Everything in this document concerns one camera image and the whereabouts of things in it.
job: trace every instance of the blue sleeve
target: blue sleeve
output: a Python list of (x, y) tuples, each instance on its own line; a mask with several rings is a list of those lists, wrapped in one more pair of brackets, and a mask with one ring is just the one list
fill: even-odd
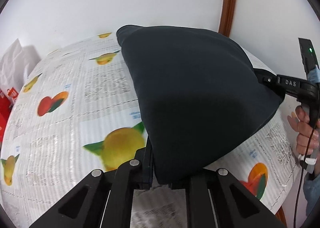
[(318, 175), (314, 180), (311, 180), (310, 174), (307, 173), (304, 178), (303, 192), (304, 197), (308, 202), (306, 210), (306, 215), (308, 216), (320, 197), (320, 175)]

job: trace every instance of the white wall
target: white wall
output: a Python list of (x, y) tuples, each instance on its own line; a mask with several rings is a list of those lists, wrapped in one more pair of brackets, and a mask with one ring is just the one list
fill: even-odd
[(237, 0), (230, 37), (277, 74), (305, 78), (298, 37), (320, 56), (320, 22), (307, 0)]
[(9, 0), (0, 14), (0, 56), (19, 38), (41, 57), (126, 24), (218, 30), (223, 0)]

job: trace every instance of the table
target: table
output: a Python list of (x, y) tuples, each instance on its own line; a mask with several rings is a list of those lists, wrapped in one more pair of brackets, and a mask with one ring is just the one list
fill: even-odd
[[(245, 52), (254, 67), (268, 69)], [(5, 164), (0, 167), (3, 207), (22, 228), (29, 227), (93, 169), (117, 168), (147, 138), (114, 33), (50, 53), (27, 82), (31, 88), (19, 94), (7, 125), (1, 150)], [(259, 176), (258, 181), (266, 186), (252, 192), (273, 213), (298, 172), (292, 153), (296, 133), (286, 119), (297, 104), (286, 97), (268, 124), (207, 167), (227, 168), (248, 189)], [(115, 142), (119, 135), (133, 137), (134, 142), (119, 145)], [(122, 156), (110, 151), (121, 151)], [(131, 227), (161, 225), (187, 227), (185, 194), (154, 179), (150, 191), (135, 191)]]

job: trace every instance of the black cable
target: black cable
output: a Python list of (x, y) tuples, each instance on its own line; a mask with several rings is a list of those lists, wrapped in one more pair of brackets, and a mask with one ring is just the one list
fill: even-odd
[[(319, 98), (320, 98), (320, 84), (317, 84), (317, 86), (318, 86)], [(311, 138), (312, 138), (313, 133), (314, 133), (316, 127), (317, 127), (317, 123), (318, 123), (319, 117), (320, 117), (320, 106), (319, 106), (319, 109), (318, 109), (317, 121), (316, 121), (315, 125), (314, 125), (313, 128), (312, 128), (311, 135), (310, 135), (310, 138), (309, 138), (309, 140), (308, 140), (308, 145), (307, 145), (306, 153), (305, 153), (305, 155), (304, 155), (304, 157), (303, 157), (303, 166), (306, 164), (306, 157), (307, 157), (307, 153), (308, 153), (308, 150), (309, 150)], [(299, 188), (298, 188), (298, 193), (297, 193), (297, 199), (296, 199), (296, 206), (295, 206), (295, 208), (294, 208), (293, 228), (296, 228), (298, 200), (299, 200), (299, 195), (300, 195), (300, 190), (301, 190), (301, 185), (302, 185), (302, 180), (303, 180), (303, 172), (304, 172), (304, 169), (302, 168), (302, 170), (301, 170), (301, 176), (300, 176), (300, 183), (299, 183)]]

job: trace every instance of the finger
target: finger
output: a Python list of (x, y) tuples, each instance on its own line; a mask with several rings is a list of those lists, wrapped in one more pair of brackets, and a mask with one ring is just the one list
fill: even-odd
[[(302, 134), (298, 134), (297, 136), (297, 145), (300, 145), (300, 146), (303, 146), (303, 147), (307, 147), (308, 145), (308, 142), (309, 142), (309, 138), (308, 137), (305, 137), (303, 136)], [(311, 140), (310, 141), (310, 146), (309, 148), (311, 149), (315, 149), (319, 146), (319, 142), (317, 140)]]
[(309, 123), (309, 115), (303, 110), (302, 106), (296, 108), (296, 115), (300, 121)]
[[(312, 132), (312, 127), (305, 122), (298, 122), (298, 132), (303, 136), (310, 137)], [(317, 140), (319, 138), (319, 133), (317, 130), (313, 132), (312, 139)]]
[[(301, 155), (305, 155), (305, 154), (306, 154), (306, 149), (307, 149), (307, 147), (300, 146), (300, 145), (297, 145), (297, 148), (296, 148), (297, 152), (298, 152), (299, 154), (301, 154)], [(310, 154), (312, 154), (312, 153), (313, 153), (313, 149), (310, 149), (310, 148), (309, 148), (307, 155), (310, 155)]]
[(287, 116), (287, 119), (288, 119), (288, 122), (289, 122), (291, 128), (294, 131), (298, 132), (298, 122), (296, 121), (296, 119), (290, 117), (289, 115)]

